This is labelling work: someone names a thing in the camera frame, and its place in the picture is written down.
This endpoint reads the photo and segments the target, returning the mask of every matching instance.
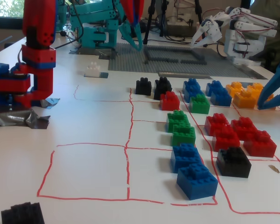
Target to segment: red grid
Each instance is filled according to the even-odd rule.
[[[76,98],[76,92],[79,88],[79,85],[77,86],[75,92],[74,92],[74,98],[76,100],[84,100],[84,99],[78,99]],[[212,150],[212,146],[211,144],[209,143],[209,141],[205,138],[204,134],[203,134],[203,131],[202,129],[200,128],[200,126],[202,125],[198,125],[195,118],[193,117],[193,115],[191,114],[191,112],[189,111],[184,99],[183,99],[183,96],[182,96],[182,93],[179,91],[180,95],[181,95],[181,98],[182,98],[182,101],[183,103],[185,104],[188,112],[190,113],[190,116],[192,117],[192,119],[194,120],[195,124],[197,125],[198,129],[200,130],[201,132],[201,135],[203,136],[204,140],[208,143],[209,147],[210,147],[210,154],[211,154],[211,163],[212,163],[212,166],[214,168],[214,171],[216,173],[216,176],[217,176],[217,180],[218,180],[218,183],[220,185],[220,187],[222,188],[222,191],[224,192],[224,195],[226,197],[226,200],[228,202],[228,205],[229,205],[229,208],[231,209],[231,211],[237,213],[237,214],[241,214],[241,215],[245,215],[245,214],[280,214],[280,212],[238,212],[238,211],[235,211],[232,206],[231,206],[231,202],[228,198],[228,195],[219,179],[219,175],[218,175],[218,172],[216,170],[216,167],[215,167],[215,164],[214,164],[214,157],[213,156],[213,150]],[[106,100],[95,100],[96,102],[115,102],[115,101],[106,101]],[[116,146],[116,147],[123,147],[124,148],[124,153],[125,153],[125,156],[126,156],[126,172],[127,172],[127,180],[126,180],[126,183],[129,185],[130,183],[130,172],[129,172],[129,159],[128,159],[128,154],[127,154],[127,150],[128,149],[139,149],[139,150],[161,150],[161,151],[172,151],[171,149],[161,149],[161,148],[137,148],[137,147],[128,147],[128,144],[130,142],[130,139],[131,139],[131,133],[132,133],[132,128],[133,128],[133,123],[136,122],[136,121],[140,121],[140,122],[156,122],[156,121],[147,121],[147,120],[134,120],[133,119],[133,112],[134,112],[134,105],[133,105],[133,102],[146,102],[146,103],[159,103],[159,102],[151,102],[151,101],[132,101],[132,89],[130,88],[130,95],[129,95],[129,100],[128,101],[117,101],[117,102],[129,102],[131,105],[132,105],[132,111],[131,111],[131,126],[130,126],[130,131],[129,131],[129,135],[128,135],[128,139],[127,139],[127,142],[125,144],[125,146],[122,146],[122,145],[111,145],[111,144],[102,144],[102,143],[88,143],[88,142],[81,142],[81,143],[72,143],[72,144],[67,144],[67,145],[57,145],[57,147],[63,147],[63,146],[71,146],[71,145],[78,145],[78,144],[90,144],[90,145],[102,145],[102,146]],[[233,108],[231,109],[235,109],[237,111],[237,113],[239,114],[239,116],[241,117],[238,109],[232,105]],[[44,178],[42,180],[42,183],[41,183],[41,186],[40,188],[38,189],[37,191],[37,196],[38,197],[46,197],[46,198],[53,198],[53,199],[59,199],[59,200],[100,200],[100,201],[141,201],[141,202],[150,202],[150,203],[159,203],[159,204],[163,204],[164,202],[158,202],[158,201],[152,201],[152,200],[146,200],[146,199],[135,199],[135,198],[130,198],[130,187],[127,187],[127,197],[125,199],[103,199],[103,198],[84,198],[84,197],[81,197],[81,198],[61,198],[61,197],[55,197],[55,196],[46,196],[46,195],[41,195],[40,192],[44,186],[44,183],[45,183],[45,180],[46,180],[46,177],[53,165],[53,156],[54,156],[54,152],[52,152],[51,154],[51,157],[50,157],[50,165],[49,165],[49,168],[47,170],[47,172],[45,173],[44,175]],[[280,162],[280,160],[276,157],[277,160],[251,160],[251,161],[278,161]],[[197,203],[197,204],[174,204],[174,203],[171,203],[171,205],[173,206],[199,206],[199,205],[218,205],[218,202],[216,201],[215,199],[215,196],[213,196],[213,200],[214,200],[214,203]]]

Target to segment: window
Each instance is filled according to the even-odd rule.
[[[24,0],[0,0],[0,16],[22,18]]]

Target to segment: yellow lego brick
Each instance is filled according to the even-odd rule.
[[[247,87],[247,91],[251,92],[251,95],[256,99],[256,102],[258,101],[262,89],[263,86],[260,83],[253,83],[253,85]]]
[[[231,95],[232,98],[234,98],[234,94],[236,92],[241,92],[243,89],[242,84],[240,82],[232,82],[231,85],[226,85],[226,90],[228,91],[228,94]]]
[[[233,103],[238,108],[254,108],[256,99],[252,97],[251,92],[242,90],[240,93],[236,92],[234,94]]]

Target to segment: white table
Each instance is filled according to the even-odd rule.
[[[53,46],[64,41],[57,35]],[[24,42],[0,52],[0,62],[12,67]],[[229,122],[239,114],[250,117],[277,144],[274,158],[248,157],[252,164],[248,179],[223,177],[214,170],[217,153],[207,143],[212,138],[204,139],[199,130],[205,134],[206,115],[191,115],[180,95],[185,79],[169,78],[181,100],[180,109],[195,127],[196,147],[221,183],[215,200],[189,201],[175,184],[176,174],[169,165],[171,134],[164,129],[168,112],[160,111],[152,97],[133,94],[136,80],[148,77],[154,83],[158,75],[108,71],[107,79],[85,78],[90,62],[107,71],[108,61],[69,55],[70,49],[72,45],[57,50],[52,97],[61,100],[51,110],[34,108],[40,116],[51,115],[48,129],[0,127],[0,211],[40,202],[47,224],[280,223],[280,173],[268,167],[280,171],[280,108],[261,112],[210,108],[209,116],[224,113]],[[252,69],[272,76],[261,67]],[[232,81],[267,82],[214,79],[223,86]],[[198,82],[205,90],[210,81]]]

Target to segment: gray lego baseplate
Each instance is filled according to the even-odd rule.
[[[172,51],[181,51],[184,55],[189,48],[154,46],[154,50],[161,55],[170,56]],[[244,72],[237,69],[230,61],[221,58],[217,52],[207,48],[197,48],[193,51],[205,58],[207,65],[189,63],[171,63],[163,61],[149,61],[145,57],[144,51],[138,52],[129,44],[118,43],[116,46],[117,55],[109,60],[109,70],[129,71],[129,72],[180,72],[192,74],[205,74],[217,77],[240,77],[249,78]]]
[[[161,46],[144,47],[145,56],[149,61],[189,63],[189,64],[207,64],[204,56],[197,54],[192,49],[166,49]]]

